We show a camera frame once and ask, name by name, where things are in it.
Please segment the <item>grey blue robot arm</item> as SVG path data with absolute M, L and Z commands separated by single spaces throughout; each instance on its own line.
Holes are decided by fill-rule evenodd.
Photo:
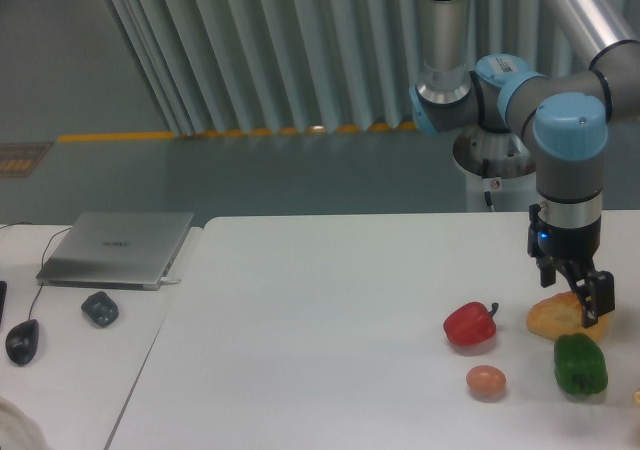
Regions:
M 433 42 L 409 94 L 419 129 L 475 124 L 512 133 L 531 155 L 539 201 L 529 209 L 528 254 L 543 286 L 563 276 L 594 326 L 615 307 L 614 279 L 595 268 L 608 124 L 639 113 L 639 40 L 609 0 L 544 0 L 585 70 L 552 79 L 487 56 L 463 61 L 470 0 L 423 0 Z

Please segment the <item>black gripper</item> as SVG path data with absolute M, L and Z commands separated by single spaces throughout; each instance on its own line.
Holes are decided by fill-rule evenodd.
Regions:
M 582 307 L 583 328 L 615 309 L 614 276 L 594 266 L 600 246 L 601 213 L 591 204 L 536 203 L 529 207 L 527 253 L 539 262 L 540 285 L 556 283 L 556 269 Z

